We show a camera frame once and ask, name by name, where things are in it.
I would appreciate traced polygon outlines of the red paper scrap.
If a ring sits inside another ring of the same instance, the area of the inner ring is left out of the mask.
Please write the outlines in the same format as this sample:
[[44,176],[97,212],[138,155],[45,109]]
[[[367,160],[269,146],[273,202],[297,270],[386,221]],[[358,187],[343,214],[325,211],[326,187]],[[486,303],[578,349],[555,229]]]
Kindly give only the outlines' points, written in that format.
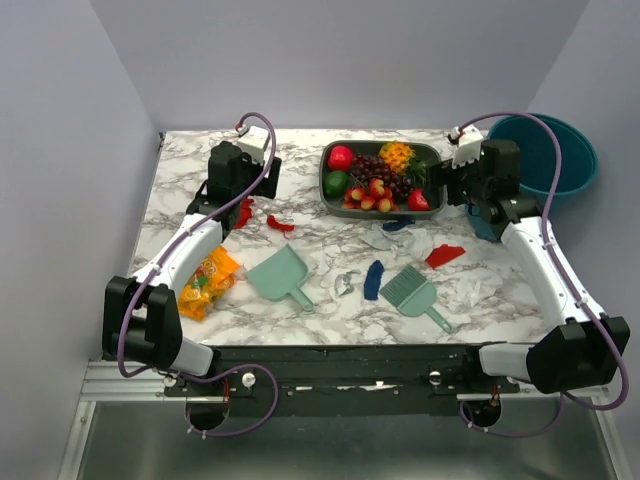
[[247,197],[240,204],[240,212],[237,223],[235,224],[235,229],[243,228],[248,221],[253,217],[252,205],[254,203],[254,199]]
[[269,215],[266,223],[272,230],[280,232],[284,237],[287,237],[288,233],[295,230],[295,226],[293,224],[281,223],[274,215]]
[[453,260],[464,255],[466,250],[460,246],[451,246],[448,244],[440,245],[434,248],[425,259],[425,262],[432,268],[437,269]]

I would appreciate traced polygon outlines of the mint green dustpan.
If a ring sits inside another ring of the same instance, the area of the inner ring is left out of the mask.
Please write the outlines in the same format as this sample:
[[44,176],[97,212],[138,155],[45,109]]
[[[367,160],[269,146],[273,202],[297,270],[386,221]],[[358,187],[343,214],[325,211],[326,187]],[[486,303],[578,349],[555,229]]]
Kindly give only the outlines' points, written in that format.
[[246,272],[249,283],[263,298],[277,302],[291,296],[311,313],[315,305],[302,290],[308,275],[308,266],[289,244]]

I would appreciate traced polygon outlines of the mint green hand brush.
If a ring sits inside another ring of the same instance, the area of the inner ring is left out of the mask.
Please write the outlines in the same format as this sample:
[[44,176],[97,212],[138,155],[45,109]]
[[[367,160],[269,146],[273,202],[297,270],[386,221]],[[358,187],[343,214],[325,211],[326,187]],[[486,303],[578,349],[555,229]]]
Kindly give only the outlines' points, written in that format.
[[413,266],[406,266],[379,293],[401,315],[416,318],[426,314],[443,331],[453,332],[452,325],[435,308],[435,285]]

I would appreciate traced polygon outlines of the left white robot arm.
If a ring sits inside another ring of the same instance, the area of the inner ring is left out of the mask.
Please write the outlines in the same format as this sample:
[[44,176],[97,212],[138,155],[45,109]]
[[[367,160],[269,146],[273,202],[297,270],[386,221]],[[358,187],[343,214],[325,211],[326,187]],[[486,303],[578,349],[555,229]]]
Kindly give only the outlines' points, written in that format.
[[220,246],[239,221],[248,196],[276,195],[281,159],[264,163],[246,147],[223,141],[212,148],[208,177],[189,204],[178,231],[161,251],[129,278],[113,277],[104,297],[102,349],[116,358],[125,378],[135,376],[128,360],[143,370],[187,374],[201,395],[222,380],[211,348],[184,337],[177,299],[204,258]]

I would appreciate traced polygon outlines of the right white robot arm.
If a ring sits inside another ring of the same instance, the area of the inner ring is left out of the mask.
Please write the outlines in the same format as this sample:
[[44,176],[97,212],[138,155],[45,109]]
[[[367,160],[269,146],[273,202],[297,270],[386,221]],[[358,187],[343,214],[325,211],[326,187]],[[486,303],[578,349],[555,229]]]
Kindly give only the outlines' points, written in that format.
[[520,150],[509,140],[480,139],[427,170],[428,184],[443,187],[450,205],[478,208],[481,218],[514,256],[543,317],[553,325],[533,345],[495,343],[464,362],[460,379],[480,392],[496,376],[533,384],[549,394],[610,383],[630,337],[622,317],[611,317],[592,298],[542,217],[537,198],[520,189]]

